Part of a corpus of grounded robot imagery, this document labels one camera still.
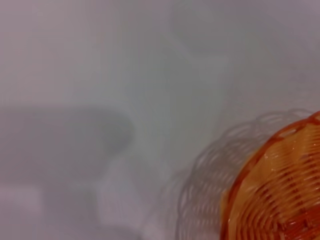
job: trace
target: wicker basket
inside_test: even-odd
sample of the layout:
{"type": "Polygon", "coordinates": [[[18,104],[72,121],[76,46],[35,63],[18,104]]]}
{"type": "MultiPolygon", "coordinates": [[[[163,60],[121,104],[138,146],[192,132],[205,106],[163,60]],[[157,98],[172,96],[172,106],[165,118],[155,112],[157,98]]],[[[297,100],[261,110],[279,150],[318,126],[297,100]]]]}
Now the wicker basket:
{"type": "Polygon", "coordinates": [[[320,112],[250,157],[221,210],[221,240],[320,240],[320,112]]]}

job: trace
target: woven basket rim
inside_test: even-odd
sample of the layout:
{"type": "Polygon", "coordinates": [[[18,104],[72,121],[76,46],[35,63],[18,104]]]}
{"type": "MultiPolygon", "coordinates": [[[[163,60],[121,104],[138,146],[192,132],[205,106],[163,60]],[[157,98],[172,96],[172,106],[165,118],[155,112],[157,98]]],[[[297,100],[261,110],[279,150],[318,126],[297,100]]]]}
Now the woven basket rim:
{"type": "Polygon", "coordinates": [[[242,170],[240,171],[234,183],[232,184],[227,197],[226,207],[222,215],[220,240],[229,240],[229,217],[243,180],[246,178],[246,176],[250,173],[250,171],[255,167],[255,165],[259,162],[262,156],[273,144],[299,132],[300,130],[304,129],[307,124],[320,125],[320,111],[317,111],[308,118],[291,123],[279,130],[278,132],[276,132],[273,136],[269,138],[268,141],[266,141],[264,145],[260,147],[260,149],[243,166],[242,170]]]}

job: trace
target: basket weave pattern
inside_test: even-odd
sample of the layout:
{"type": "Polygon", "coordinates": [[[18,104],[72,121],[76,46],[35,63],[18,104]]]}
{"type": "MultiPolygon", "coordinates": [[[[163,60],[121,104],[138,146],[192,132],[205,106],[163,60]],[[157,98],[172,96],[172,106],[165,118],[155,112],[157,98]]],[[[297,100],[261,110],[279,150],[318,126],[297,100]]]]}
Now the basket weave pattern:
{"type": "Polygon", "coordinates": [[[320,112],[273,135],[222,202],[221,240],[320,239],[320,112]]]}

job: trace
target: orange wicker basket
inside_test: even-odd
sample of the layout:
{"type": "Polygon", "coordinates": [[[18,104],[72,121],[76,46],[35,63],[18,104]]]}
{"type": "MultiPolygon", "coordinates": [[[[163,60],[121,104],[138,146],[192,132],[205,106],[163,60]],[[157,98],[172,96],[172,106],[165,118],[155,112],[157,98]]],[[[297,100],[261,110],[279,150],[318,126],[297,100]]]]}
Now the orange wicker basket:
{"type": "Polygon", "coordinates": [[[221,240],[320,240],[320,112],[250,157],[221,210],[221,240]]]}

